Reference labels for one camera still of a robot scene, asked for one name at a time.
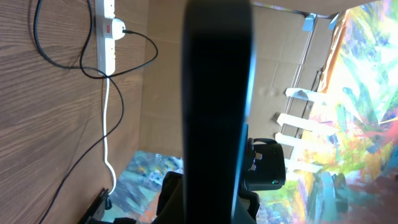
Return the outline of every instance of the power strip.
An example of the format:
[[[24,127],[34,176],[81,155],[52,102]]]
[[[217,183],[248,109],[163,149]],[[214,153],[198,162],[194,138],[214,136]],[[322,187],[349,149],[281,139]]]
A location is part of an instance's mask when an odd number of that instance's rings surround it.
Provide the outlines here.
[[[112,75],[116,69],[115,40],[124,37],[124,22],[114,15],[114,0],[95,0],[98,69]]]

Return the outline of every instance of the black wire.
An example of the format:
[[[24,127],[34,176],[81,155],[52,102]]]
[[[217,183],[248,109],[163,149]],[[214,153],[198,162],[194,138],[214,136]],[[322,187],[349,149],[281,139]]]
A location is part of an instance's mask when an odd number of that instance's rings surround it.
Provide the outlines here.
[[[112,77],[116,77],[116,76],[119,76],[119,75],[123,75],[123,74],[125,74],[125,73],[127,73],[127,72],[131,72],[131,71],[136,70],[136,69],[138,69],[138,68],[142,68],[142,67],[144,67],[145,65],[151,63],[153,60],[155,60],[155,58],[157,58],[157,56],[158,56],[158,48],[157,48],[157,46],[155,45],[155,43],[154,43],[150,38],[148,38],[147,36],[145,36],[145,35],[143,35],[143,34],[134,32],[134,31],[124,30],[124,31],[123,31],[124,33],[127,33],[127,34],[136,34],[136,35],[139,35],[139,36],[141,36],[141,37],[144,37],[144,38],[147,39],[149,42],[151,42],[151,44],[152,44],[152,45],[155,47],[155,49],[156,49],[156,54],[155,54],[155,56],[154,56],[151,60],[149,60],[148,62],[143,63],[142,65],[136,66],[136,67],[134,67],[134,68],[131,68],[131,69],[126,70],[126,71],[123,71],[123,72],[116,73],[116,74],[114,74],[114,75],[107,75],[107,74],[105,74],[104,72],[102,72],[101,70],[98,70],[97,68],[84,67],[84,66],[83,66],[83,56],[84,56],[85,50],[86,50],[86,48],[87,48],[88,42],[90,41],[91,34],[92,34],[92,31],[93,31],[93,12],[92,12],[92,8],[91,8],[90,0],[87,0],[88,9],[89,9],[89,12],[90,12],[90,30],[89,30],[89,33],[88,33],[88,35],[87,35],[86,42],[85,42],[85,44],[84,44],[84,46],[83,46],[83,48],[82,48],[82,50],[81,50],[79,67],[60,65],[59,63],[54,62],[54,61],[44,52],[44,50],[41,48],[41,45],[40,45],[40,42],[39,42],[39,36],[37,35],[37,24],[38,24],[38,22],[39,22],[39,14],[40,14],[40,9],[41,9],[41,7],[42,7],[42,1],[43,1],[43,0],[38,0],[38,1],[37,1],[36,10],[35,10],[35,16],[34,16],[34,23],[33,23],[34,40],[35,40],[36,47],[37,47],[39,53],[41,54],[41,56],[43,56],[43,58],[44,58],[46,61],[50,62],[52,65],[54,65],[54,66],[56,66],[56,67],[58,67],[58,68],[62,68],[62,69],[80,69],[87,77],[93,78],[93,79],[104,79],[104,78],[108,78],[108,79],[112,82],[112,84],[114,85],[114,87],[116,88],[116,90],[117,90],[118,93],[119,93],[120,100],[121,100],[121,104],[122,104],[122,113],[121,113],[121,116],[120,116],[120,119],[119,119],[118,123],[112,128],[112,130],[110,130],[105,136],[103,136],[102,138],[100,138],[99,140],[97,140],[90,148],[88,148],[88,149],[83,153],[83,155],[81,155],[80,158],[74,163],[74,165],[72,166],[72,168],[67,172],[67,174],[65,175],[65,177],[62,179],[61,184],[58,186],[57,191],[55,192],[55,194],[54,194],[54,196],[53,196],[53,199],[52,199],[52,201],[51,201],[51,203],[50,203],[48,209],[45,211],[43,217],[40,219],[39,224],[43,223],[43,221],[45,220],[45,218],[46,218],[47,215],[49,214],[49,211],[51,210],[51,208],[52,208],[52,206],[53,206],[53,204],[54,204],[54,201],[57,199],[58,194],[59,194],[59,192],[60,192],[60,190],[61,190],[63,184],[64,184],[65,181],[68,179],[69,175],[72,173],[72,170],[73,170],[73,169],[77,166],[77,164],[84,158],[84,156],[87,155],[87,153],[89,153],[89,152],[90,152],[99,142],[101,142],[106,136],[110,135],[110,134],[120,125],[120,123],[121,123],[121,121],[122,121],[122,119],[123,119],[123,115],[124,115],[124,102],[123,102],[123,96],[122,96],[122,93],[120,92],[120,89],[118,88],[117,84],[112,80]],[[87,74],[87,73],[85,72],[85,69],[97,71],[98,73],[102,74],[103,77],[94,77],[94,76],[91,76],[91,75],[89,75],[89,74]]]

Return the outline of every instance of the wood grain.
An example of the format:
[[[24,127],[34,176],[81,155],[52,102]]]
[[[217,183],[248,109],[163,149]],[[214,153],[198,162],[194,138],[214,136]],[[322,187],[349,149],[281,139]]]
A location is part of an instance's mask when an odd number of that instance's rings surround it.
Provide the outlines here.
[[[146,33],[147,0],[116,0],[116,15],[131,30]],[[101,80],[46,62],[32,38],[36,0],[0,1],[0,222],[38,223],[70,166],[101,137]],[[85,0],[45,0],[39,20],[43,49],[58,63],[78,65],[89,29]],[[146,42],[126,36],[116,42],[117,71],[144,61]],[[96,67],[96,40],[84,57]],[[117,77],[126,106],[110,135],[109,162],[119,176],[138,147],[142,70]],[[121,103],[111,86],[108,129]],[[63,186],[45,223],[76,223],[102,187],[111,187],[98,144]]]

